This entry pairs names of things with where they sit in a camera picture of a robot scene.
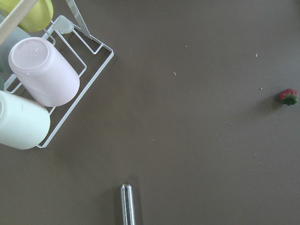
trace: yellow cup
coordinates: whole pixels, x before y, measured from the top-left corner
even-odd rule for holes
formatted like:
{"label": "yellow cup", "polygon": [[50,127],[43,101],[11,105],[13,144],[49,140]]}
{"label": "yellow cup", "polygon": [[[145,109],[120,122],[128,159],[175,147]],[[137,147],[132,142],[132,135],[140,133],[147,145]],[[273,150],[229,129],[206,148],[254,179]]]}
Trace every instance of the yellow cup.
{"label": "yellow cup", "polygon": [[[20,0],[0,0],[0,9],[7,16]],[[53,17],[51,0],[39,0],[20,22],[19,27],[27,32],[36,32],[49,25]]]}

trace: red strawberry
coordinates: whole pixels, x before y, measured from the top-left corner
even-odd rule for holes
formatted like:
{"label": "red strawberry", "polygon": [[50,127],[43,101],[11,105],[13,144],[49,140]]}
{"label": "red strawberry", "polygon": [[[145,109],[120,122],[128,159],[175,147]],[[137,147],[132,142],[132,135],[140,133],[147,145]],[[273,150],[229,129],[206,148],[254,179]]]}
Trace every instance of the red strawberry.
{"label": "red strawberry", "polygon": [[299,94],[296,90],[286,89],[279,95],[279,100],[286,105],[294,105],[298,102]]}

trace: upside-down cup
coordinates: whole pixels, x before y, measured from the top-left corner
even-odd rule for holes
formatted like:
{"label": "upside-down cup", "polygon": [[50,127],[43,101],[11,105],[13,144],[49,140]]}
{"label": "upside-down cup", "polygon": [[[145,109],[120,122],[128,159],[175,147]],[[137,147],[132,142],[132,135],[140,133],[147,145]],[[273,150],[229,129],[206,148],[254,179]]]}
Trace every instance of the upside-down cup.
{"label": "upside-down cup", "polygon": [[26,90],[44,106],[63,105],[78,92],[76,71],[49,41],[40,37],[18,42],[8,62]]}
{"label": "upside-down cup", "polygon": [[30,149],[41,143],[49,132],[50,116],[35,101],[0,91],[0,143]]}

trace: pink cup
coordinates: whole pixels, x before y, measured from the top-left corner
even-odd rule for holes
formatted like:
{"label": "pink cup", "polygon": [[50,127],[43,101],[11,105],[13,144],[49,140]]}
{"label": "pink cup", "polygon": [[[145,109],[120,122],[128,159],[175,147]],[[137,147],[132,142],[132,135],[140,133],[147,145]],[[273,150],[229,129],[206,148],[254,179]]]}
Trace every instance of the pink cup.
{"label": "pink cup", "polygon": [[49,42],[30,37],[10,51],[9,66],[33,98],[44,106],[63,105],[76,95],[79,77]]}

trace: white wire dish rack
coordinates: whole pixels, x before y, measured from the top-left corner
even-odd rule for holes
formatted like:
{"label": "white wire dish rack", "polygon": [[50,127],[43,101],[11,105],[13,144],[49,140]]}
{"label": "white wire dish rack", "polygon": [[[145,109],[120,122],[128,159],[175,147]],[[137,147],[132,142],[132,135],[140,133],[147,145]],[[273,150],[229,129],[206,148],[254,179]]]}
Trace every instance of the white wire dish rack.
{"label": "white wire dish rack", "polygon": [[[71,104],[71,106],[67,109],[67,111],[63,114],[63,116],[61,117],[61,119],[59,120],[59,122],[56,124],[56,126],[49,131],[50,133],[48,134],[48,136],[40,143],[37,145],[37,147],[39,148],[45,148],[47,147],[47,145],[50,143],[50,141],[53,139],[53,137],[55,136],[55,134],[58,132],[59,128],[61,127],[61,125],[65,122],[65,120],[68,118],[68,116],[70,115],[70,113],[73,111],[73,109],[76,107],[76,105],[78,104],[78,102],[81,100],[81,98],[84,96],[84,94],[87,92],[87,90],[90,88],[90,86],[93,84],[93,82],[96,80],[96,78],[99,76],[99,74],[102,72],[102,70],[106,67],[106,65],[108,64],[108,62],[112,59],[112,57],[114,56],[113,50],[108,47],[107,45],[105,45],[103,42],[101,42],[100,40],[98,40],[97,38],[95,38],[94,36],[92,36],[85,23],[84,20],[77,8],[77,5],[75,4],[74,0],[66,0],[68,6],[70,7],[77,23],[79,26],[74,25],[74,30],[72,31],[76,37],[80,40],[80,42],[82,43],[83,47],[87,48],[93,55],[96,55],[97,53],[99,53],[99,51],[102,48],[105,48],[109,54],[106,57],[106,59],[104,60],[104,62],[102,64],[99,65],[98,70],[94,73],[93,76],[91,76],[91,78],[89,79],[89,81],[87,82],[87,84],[83,87],[83,89],[77,94],[77,96],[75,97],[75,99],[73,100],[73,103]],[[83,73],[86,71],[87,69],[87,65],[86,63],[84,63],[84,61],[80,58],[80,56],[76,53],[76,51],[73,49],[73,47],[69,44],[69,42],[63,37],[63,35],[58,31],[55,30],[53,25],[58,21],[58,18],[53,22],[51,26],[48,28],[48,30],[45,30],[45,34],[42,36],[43,39],[47,40],[48,38],[51,38],[53,40],[53,45],[55,45],[56,40],[53,38],[52,34],[56,33],[57,37],[56,38],[60,38],[65,44],[66,46],[69,48],[69,50],[75,55],[75,57],[82,63],[83,65],[83,70],[79,73],[79,78],[83,75]],[[99,44],[99,47],[94,51],[92,50],[92,47],[90,45],[88,45],[88,43],[86,41],[84,41],[84,39],[80,36],[80,34],[77,31],[81,32],[82,34],[84,34],[86,37],[88,37],[89,39],[93,40],[94,42]],[[16,81],[16,76],[14,74],[12,74],[5,82],[5,86],[4,86],[4,91],[8,92],[8,93],[15,93],[21,86],[22,84],[19,82],[16,87],[15,86],[15,81]],[[53,115],[55,113],[55,108],[56,107],[52,107],[49,108],[48,112],[51,115]]]}

